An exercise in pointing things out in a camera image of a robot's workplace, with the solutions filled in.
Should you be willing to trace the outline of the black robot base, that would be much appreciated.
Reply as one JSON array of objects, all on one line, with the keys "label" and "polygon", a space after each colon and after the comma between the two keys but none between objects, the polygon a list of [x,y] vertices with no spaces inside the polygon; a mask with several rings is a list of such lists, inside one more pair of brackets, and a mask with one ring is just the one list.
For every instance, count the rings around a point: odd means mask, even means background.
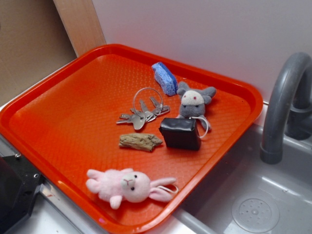
[{"label": "black robot base", "polygon": [[32,215],[43,181],[23,155],[0,158],[0,232],[7,234]]}]

